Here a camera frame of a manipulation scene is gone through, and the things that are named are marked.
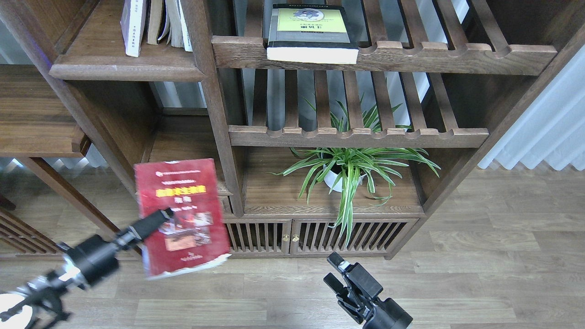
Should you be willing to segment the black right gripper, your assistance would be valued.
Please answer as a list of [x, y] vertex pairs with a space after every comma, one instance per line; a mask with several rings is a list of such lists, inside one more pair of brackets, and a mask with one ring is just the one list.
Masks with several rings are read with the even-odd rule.
[[413, 321], [392, 298], [381, 301], [378, 295], [383, 287], [359, 263], [350, 264], [337, 252], [332, 252], [327, 261], [345, 280], [344, 286], [337, 277], [328, 273], [326, 283], [336, 294], [338, 304], [364, 329], [409, 329]]

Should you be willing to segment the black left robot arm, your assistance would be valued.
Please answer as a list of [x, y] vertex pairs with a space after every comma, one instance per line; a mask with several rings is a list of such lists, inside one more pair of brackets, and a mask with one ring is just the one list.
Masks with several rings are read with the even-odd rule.
[[46, 329], [67, 321], [71, 313], [64, 311], [61, 298], [69, 288], [82, 290], [94, 287], [119, 269], [117, 254], [134, 248], [173, 218], [173, 210], [157, 210], [138, 219], [116, 233], [111, 241], [92, 235], [81, 244], [71, 247], [61, 244], [64, 251], [62, 267], [28, 281], [10, 292], [1, 293], [1, 327], [3, 329], [32, 329], [38, 323], [38, 311], [53, 315]]

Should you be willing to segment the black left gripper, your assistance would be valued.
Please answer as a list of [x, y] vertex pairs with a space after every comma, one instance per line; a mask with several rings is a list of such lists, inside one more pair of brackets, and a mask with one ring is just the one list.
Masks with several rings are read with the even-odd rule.
[[64, 251], [64, 265], [57, 277], [65, 286], [75, 285], [81, 289], [94, 286], [119, 268], [117, 252], [133, 248], [151, 233], [173, 218], [171, 208], [157, 210], [130, 225], [130, 231], [121, 231], [111, 241], [93, 235], [76, 247], [61, 242], [57, 246]]

